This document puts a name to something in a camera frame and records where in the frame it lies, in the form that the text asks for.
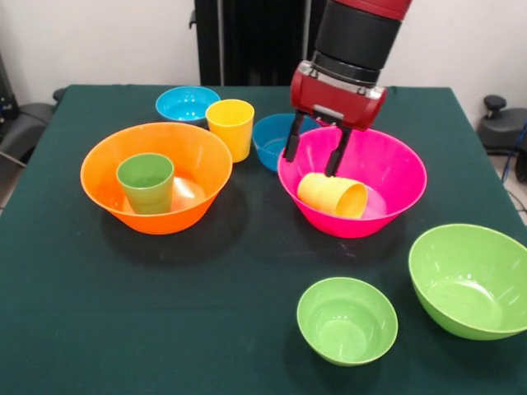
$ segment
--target dark green tablecloth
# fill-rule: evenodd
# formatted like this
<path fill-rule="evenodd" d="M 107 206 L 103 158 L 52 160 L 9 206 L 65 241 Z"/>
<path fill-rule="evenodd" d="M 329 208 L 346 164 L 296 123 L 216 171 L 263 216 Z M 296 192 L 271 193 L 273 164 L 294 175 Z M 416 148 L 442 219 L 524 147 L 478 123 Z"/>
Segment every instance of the dark green tablecloth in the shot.
<path fill-rule="evenodd" d="M 411 287 L 409 248 L 435 225 L 527 241 L 451 90 L 390 89 L 376 127 L 424 159 L 427 193 L 379 234 L 343 240 L 308 225 L 254 152 L 180 234 L 140 235 L 90 202 L 85 154 L 158 120 L 164 89 L 68 89 L 0 217 L 1 394 L 527 393 L 525 335 L 452 337 Z M 286 87 L 217 91 L 251 102 L 257 119 L 290 109 Z M 397 309 L 398 340 L 375 363 L 332 366 L 301 338 L 296 303 L 331 276 L 369 281 Z"/>

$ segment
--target pink bowl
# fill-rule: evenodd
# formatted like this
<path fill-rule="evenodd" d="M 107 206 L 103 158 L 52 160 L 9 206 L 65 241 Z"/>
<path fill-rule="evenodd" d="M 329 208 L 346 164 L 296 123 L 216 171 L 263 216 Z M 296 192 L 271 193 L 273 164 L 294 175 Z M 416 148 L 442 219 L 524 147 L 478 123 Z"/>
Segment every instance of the pink bowl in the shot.
<path fill-rule="evenodd" d="M 372 129 L 355 131 L 337 175 L 368 187 L 364 215 L 352 220 L 315 210 L 296 196 L 298 184 L 310 172 L 324 172 L 340 136 L 336 127 L 305 132 L 292 163 L 283 158 L 283 153 L 280 155 L 278 177 L 305 218 L 318 230 L 347 239 L 373 235 L 419 201 L 427 188 L 427 171 L 421 158 L 400 140 Z"/>

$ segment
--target light green bowl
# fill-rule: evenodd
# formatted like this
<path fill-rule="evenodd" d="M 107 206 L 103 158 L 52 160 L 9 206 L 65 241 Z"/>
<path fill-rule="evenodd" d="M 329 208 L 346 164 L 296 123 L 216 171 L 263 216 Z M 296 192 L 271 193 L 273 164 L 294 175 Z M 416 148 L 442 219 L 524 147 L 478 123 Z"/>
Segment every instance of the light green bowl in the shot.
<path fill-rule="evenodd" d="M 527 330 L 527 249 L 475 225 L 443 225 L 421 235 L 409 257 L 424 309 L 446 331 L 496 340 Z"/>
<path fill-rule="evenodd" d="M 308 288 L 296 319 L 313 350 L 340 366 L 380 358 L 394 344 L 399 327 L 386 296 L 364 281 L 346 277 L 328 278 Z"/>

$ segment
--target blue bowl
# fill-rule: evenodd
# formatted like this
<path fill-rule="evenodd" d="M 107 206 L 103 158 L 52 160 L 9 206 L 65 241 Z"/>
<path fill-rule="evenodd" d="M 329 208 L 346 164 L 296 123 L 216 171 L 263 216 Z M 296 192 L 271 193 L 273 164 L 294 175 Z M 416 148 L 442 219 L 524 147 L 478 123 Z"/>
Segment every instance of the blue bowl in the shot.
<path fill-rule="evenodd" d="M 253 129 L 253 143 L 260 162 L 272 171 L 277 171 L 278 157 L 286 146 L 287 136 L 295 119 L 294 114 L 275 114 L 260 119 Z M 312 118 L 304 117 L 300 133 L 320 128 Z"/>
<path fill-rule="evenodd" d="M 206 126 L 205 112 L 208 106 L 221 100 L 220 96 L 202 86 L 180 86 L 157 98 L 156 110 L 168 121 Z"/>

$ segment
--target bowl rim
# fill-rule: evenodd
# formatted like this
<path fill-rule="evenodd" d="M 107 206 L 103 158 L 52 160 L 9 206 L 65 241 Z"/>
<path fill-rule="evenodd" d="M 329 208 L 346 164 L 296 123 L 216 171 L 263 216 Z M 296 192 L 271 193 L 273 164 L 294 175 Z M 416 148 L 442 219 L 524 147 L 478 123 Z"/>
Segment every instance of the bowl rim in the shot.
<path fill-rule="evenodd" d="M 113 207 L 108 207 L 106 206 L 105 204 L 101 204 L 100 202 L 98 202 L 90 193 L 90 191 L 88 190 L 88 188 L 86 187 L 85 183 L 84 183 L 84 171 L 85 171 L 85 167 L 86 167 L 86 163 L 88 161 L 88 158 L 93 155 L 93 152 L 94 150 L 100 145 L 102 144 L 103 142 L 106 142 L 107 140 L 111 140 L 112 137 L 114 137 L 115 135 L 119 134 L 119 133 L 124 133 L 124 132 L 128 132 L 129 130 L 131 129 L 135 129 L 135 128 L 139 128 L 139 127 L 146 127 L 146 126 L 155 126 L 155 125 L 162 125 L 162 126 L 166 126 L 167 124 L 169 125 L 184 125 L 185 128 L 195 128 L 195 129 L 199 129 L 199 130 L 194 130 L 193 132 L 202 132 L 204 134 L 206 134 L 207 136 L 211 136 L 213 139 L 215 139 L 217 142 L 220 142 L 221 145 L 225 148 L 225 152 L 227 153 L 227 155 L 229 156 L 229 158 L 231 159 L 229 161 L 230 163 L 230 166 L 229 166 L 229 171 L 228 171 L 228 174 L 225 178 L 225 180 L 221 183 L 221 185 L 217 188 L 217 190 L 215 190 L 213 193 L 209 193 L 207 197 L 205 197 L 205 199 L 203 199 L 202 201 L 200 202 L 196 202 L 194 205 L 192 206 L 189 206 L 189 207 L 186 207 L 186 208 L 183 208 L 183 209 L 180 209 L 180 210 L 173 210 L 173 211 L 168 211 L 168 212 L 162 212 L 162 213 L 159 213 L 159 214 L 136 214 L 136 213 L 130 213 L 130 212 L 124 212 L 124 211 L 120 211 L 120 210 L 116 210 L 114 209 Z M 229 179 L 231 178 L 231 175 L 232 175 L 232 154 L 231 154 L 231 151 L 229 150 L 229 148 L 227 147 L 226 143 L 223 142 L 223 140 L 221 138 L 219 138 L 218 136 L 216 136 L 214 133 L 210 133 L 209 131 L 203 129 L 203 128 L 200 128 L 198 126 L 194 126 L 194 125 L 190 125 L 188 123 L 182 123 L 182 122 L 151 122 L 151 123 L 140 123 L 138 125 L 133 125 L 129 128 L 125 128 L 125 129 L 121 129 L 119 130 L 118 132 L 114 132 L 112 134 L 110 134 L 109 136 L 103 138 L 102 140 L 100 140 L 97 144 L 95 144 L 91 149 L 90 151 L 87 153 L 87 155 L 85 156 L 84 160 L 82 161 L 82 165 L 81 165 L 81 172 L 80 172 L 80 176 L 81 176 L 81 186 L 82 186 L 82 189 L 84 190 L 84 193 L 99 207 L 102 207 L 104 208 L 106 211 L 108 212 L 111 212 L 111 213 L 116 213 L 116 214 L 119 214 L 121 216 L 132 216 L 132 217 L 146 217 L 146 218 L 149 218 L 149 217 L 161 217 L 161 216 L 171 216 L 171 215 L 174 215 L 174 214 L 177 214 L 177 213 L 181 213 L 181 212 L 185 212 L 185 211 L 189 211 L 189 210 L 192 210 L 194 209 L 195 207 L 198 207 L 200 205 L 202 205 L 204 202 L 207 202 L 208 200 L 210 200 L 212 197 L 216 196 L 219 194 L 219 192 L 226 186 L 227 182 L 229 182 Z"/>
<path fill-rule="evenodd" d="M 325 353 L 319 351 L 319 348 L 318 347 L 315 347 L 314 344 L 312 344 L 312 342 L 309 340 L 309 338 L 306 336 L 304 330 L 302 329 L 302 326 L 300 324 L 300 306 L 301 306 L 301 303 L 302 303 L 302 300 L 305 298 L 305 296 L 307 295 L 308 292 L 310 292 L 312 289 L 314 289 L 315 287 L 319 286 L 320 284 L 322 283 L 325 283 L 325 282 L 331 282 L 331 281 L 335 281 L 335 280 L 345 280 L 345 281 L 349 281 L 349 282 L 353 282 L 355 284 L 358 284 L 360 286 L 364 286 L 366 288 L 370 288 L 372 289 L 378 296 L 380 296 L 380 299 L 383 300 L 388 306 L 389 306 L 389 310 L 390 312 L 392 313 L 392 319 L 394 320 L 395 322 L 395 330 L 394 330 L 394 333 L 393 333 L 393 337 L 392 339 L 389 341 L 389 345 L 386 347 L 385 350 L 383 350 L 379 355 L 376 355 L 376 356 L 373 356 L 371 358 L 368 358 L 368 359 L 364 359 L 364 360 L 354 360 L 354 361 L 350 361 L 350 360 L 340 360 L 340 359 L 337 359 L 337 358 L 333 358 L 333 357 L 330 357 L 328 355 L 325 355 Z M 330 360 L 333 360 L 333 361 L 336 361 L 340 364 L 346 364 L 346 365 L 365 365 L 365 364 L 369 364 L 371 362 L 373 362 L 374 360 L 378 360 L 381 356 L 384 356 L 395 344 L 395 341 L 397 340 L 397 336 L 399 335 L 399 319 L 397 317 L 397 311 L 395 311 L 395 307 L 392 305 L 392 303 L 389 301 L 388 297 L 382 293 L 378 288 L 374 287 L 372 284 L 366 282 L 366 281 L 363 281 L 363 280 L 359 280 L 358 278 L 354 278 L 354 277 L 344 277 L 344 276 L 337 276 L 337 277 L 328 277 L 328 278 L 325 278 L 323 280 L 319 280 L 317 281 L 315 284 L 312 284 L 311 286 L 309 286 L 303 293 L 302 293 L 302 296 L 300 297 L 300 299 L 298 300 L 298 304 L 296 305 L 296 325 L 298 325 L 298 328 L 300 329 L 300 332 L 302 334 L 302 337 L 304 337 L 304 340 L 307 342 L 307 344 L 310 345 L 310 347 L 315 350 L 317 353 L 320 353 L 322 356 L 324 356 L 325 358 L 328 358 Z"/>
<path fill-rule="evenodd" d="M 304 137 L 304 136 L 307 136 L 308 134 L 310 133 L 314 133 L 314 132 L 320 132 L 322 129 L 327 129 L 327 128 L 332 128 L 332 129 L 338 129 L 336 126 L 333 126 L 333 125 L 329 125 L 329 126 L 324 126 L 322 128 L 317 128 L 317 129 L 313 129 L 313 130 L 309 130 L 307 132 L 304 132 L 301 134 L 301 139 Z M 278 173 L 278 178 L 280 179 L 280 184 L 282 184 L 283 188 L 286 190 L 286 192 L 289 194 L 289 196 L 292 197 L 293 201 L 297 204 L 297 205 L 300 205 L 302 207 L 304 207 L 305 209 L 308 209 L 308 210 L 312 210 L 312 211 L 315 211 L 315 212 L 318 212 L 320 214 L 324 214 L 325 216 L 327 217 L 330 217 L 330 218 L 334 218 L 334 219 L 337 219 L 337 220 L 341 220 L 341 221 L 357 221 L 357 222 L 372 222 L 372 221 L 379 221 L 379 220 L 385 220 L 387 218 L 395 218 L 396 216 L 399 216 L 401 215 L 403 212 L 409 210 L 410 208 L 412 208 L 413 206 L 415 206 L 422 198 L 422 196 L 425 194 L 425 192 L 427 191 L 427 186 L 428 186 L 428 173 L 427 173 L 427 168 L 424 164 L 424 162 L 422 161 L 421 157 L 417 154 L 417 152 L 415 152 L 412 147 L 410 147 L 407 143 L 403 142 L 402 140 L 399 140 L 398 138 L 396 137 L 393 137 L 393 136 L 390 136 L 388 133 L 384 133 L 384 132 L 381 132 L 379 130 L 376 130 L 376 129 L 372 129 L 372 128 L 368 128 L 367 130 L 365 130 L 364 132 L 360 132 L 360 133 L 365 133 L 365 132 L 372 132 L 372 133 L 375 133 L 375 134 L 382 134 L 383 136 L 387 137 L 388 139 L 390 140 L 395 140 L 397 143 L 399 144 L 402 144 L 403 146 L 407 147 L 409 149 L 409 151 L 412 153 L 412 155 L 414 155 L 416 158 L 417 158 L 417 162 L 419 163 L 421 169 L 422 169 L 422 172 L 424 174 L 424 185 L 422 187 L 422 191 L 417 195 L 417 197 L 415 199 L 413 199 L 412 202 L 410 202 L 407 206 L 401 208 L 400 210 L 397 210 L 397 211 L 394 211 L 394 212 L 391 212 L 390 214 L 386 214 L 384 216 L 378 216 L 376 218 L 345 218 L 345 217 L 342 217 L 342 216 L 334 216 L 333 214 L 328 214 L 326 212 L 323 212 L 323 211 L 320 211 L 320 210 L 316 210 L 314 209 L 313 207 L 311 206 L 308 206 L 307 204 L 303 203 L 302 200 L 300 200 L 297 195 L 295 195 L 294 193 L 291 193 L 285 186 L 285 184 L 283 183 L 283 180 L 282 180 L 282 171 L 280 170 L 281 169 L 281 166 L 280 166 L 280 160 L 283 158 L 283 152 L 285 151 L 285 148 L 284 150 L 282 150 L 282 152 L 280 152 L 280 155 L 278 156 L 278 161 L 277 161 L 277 173 Z"/>
<path fill-rule="evenodd" d="M 161 100 L 161 98 L 165 95 L 169 95 L 171 92 L 173 91 L 182 91 L 183 89 L 195 89 L 197 91 L 206 91 L 206 92 L 211 92 L 213 93 L 215 96 L 216 96 L 216 100 L 213 101 L 210 105 L 214 104 L 214 103 L 217 103 L 218 101 L 220 101 L 222 98 L 218 95 L 218 93 L 216 93 L 215 91 L 213 91 L 212 89 L 210 88 L 207 88 L 205 86 L 194 86 L 194 85 L 182 85 L 182 86 L 176 86 L 174 88 L 170 88 L 169 90 L 167 91 L 164 91 L 163 93 L 161 93 L 159 96 L 157 96 L 157 99 L 156 99 L 156 111 L 157 113 L 165 118 L 165 119 L 169 119 L 170 121 L 174 121 L 174 122 L 178 122 L 178 123 L 187 123 L 187 122 L 199 122 L 199 121 L 203 121 L 206 117 L 203 116 L 201 118 L 196 118 L 196 119 L 176 119 L 176 118 L 172 118 L 172 117 L 169 117 L 168 115 L 164 115 L 163 112 L 160 110 L 159 108 L 159 101 Z"/>
<path fill-rule="evenodd" d="M 427 303 L 430 304 L 430 306 L 432 306 L 435 310 L 437 310 L 438 312 L 440 312 L 441 314 L 446 316 L 449 320 L 451 320 L 451 321 L 453 321 L 453 322 L 455 322 L 455 323 L 457 323 L 457 324 L 459 324 L 459 325 L 461 325 L 463 327 L 466 327 L 468 329 L 472 329 L 474 331 L 483 332 L 483 333 L 502 334 L 502 335 L 510 335 L 510 334 L 515 334 L 515 333 L 527 331 L 527 324 L 524 325 L 523 327 L 518 327 L 517 329 L 510 329 L 510 330 L 493 329 L 493 330 L 490 330 L 488 328 L 480 328 L 478 326 L 475 326 L 475 325 L 472 325 L 472 324 L 469 324 L 469 323 L 465 323 L 465 322 L 463 322 L 460 319 L 452 317 L 451 315 L 449 315 L 448 313 L 446 313 L 442 309 L 439 309 L 437 306 L 435 306 L 429 300 L 427 294 L 425 294 L 422 291 L 422 288 L 419 286 L 419 284 L 416 281 L 416 278 L 414 276 L 413 265 L 412 265 L 412 261 L 413 261 L 412 256 L 414 254 L 414 250 L 416 248 L 417 242 L 419 242 L 422 238 L 424 238 L 425 236 L 429 235 L 430 233 L 433 233 L 433 232 L 438 231 L 438 230 L 443 230 L 443 229 L 446 229 L 446 228 L 453 228 L 453 227 L 467 228 L 467 229 L 479 229 L 479 230 L 484 230 L 484 231 L 489 232 L 489 233 L 493 233 L 495 235 L 499 235 L 502 238 L 507 239 L 508 241 L 512 242 L 513 244 L 517 244 L 519 247 L 521 247 L 527 253 L 527 248 L 522 243 L 520 243 L 518 240 L 513 239 L 509 235 L 506 235 L 506 234 L 504 234 L 502 232 L 499 232 L 497 230 L 494 230 L 494 229 L 491 229 L 491 228 L 487 228 L 486 226 L 474 225 L 474 224 L 465 224 L 465 223 L 457 223 L 457 222 L 456 223 L 452 223 L 452 224 L 444 224 L 444 225 L 435 226 L 435 227 L 427 230 L 426 232 L 422 233 L 421 235 L 419 235 L 419 237 L 416 238 L 416 240 L 413 242 L 412 247 L 410 248 L 410 252 L 408 254 L 408 270 L 410 272 L 410 277 L 412 279 L 412 284 L 416 288 L 416 290 L 419 293 L 419 295 L 422 298 L 424 298 L 424 300 L 426 300 Z"/>
<path fill-rule="evenodd" d="M 276 157 L 279 157 L 280 156 L 280 153 L 274 153 L 274 152 L 271 152 L 270 150 L 268 150 L 267 148 L 264 148 L 263 146 L 259 145 L 257 142 L 256 142 L 256 139 L 254 138 L 254 132 L 256 131 L 256 128 L 258 127 L 258 125 L 263 122 L 263 121 L 267 121 L 269 120 L 270 118 L 275 118 L 275 117 L 280 117 L 280 118 L 285 118 L 285 117 L 292 117 L 294 119 L 295 117 L 295 113 L 276 113 L 276 114 L 271 114 L 271 115 L 268 115 L 267 117 L 263 117 L 261 119 L 258 120 L 257 123 L 254 124 L 254 128 L 253 128 L 253 133 L 252 133 L 252 140 L 253 140 L 253 143 L 254 143 L 254 146 L 256 147 L 257 150 L 259 151 L 264 151 L 264 152 L 267 152 L 268 154 L 271 154 L 273 156 L 276 156 Z M 322 127 L 322 125 L 320 123 L 318 123 L 315 119 L 312 119 L 310 116 L 305 116 L 305 118 L 308 118 L 308 119 L 311 119 L 313 122 L 315 122 L 317 125 L 319 125 L 318 128 Z"/>

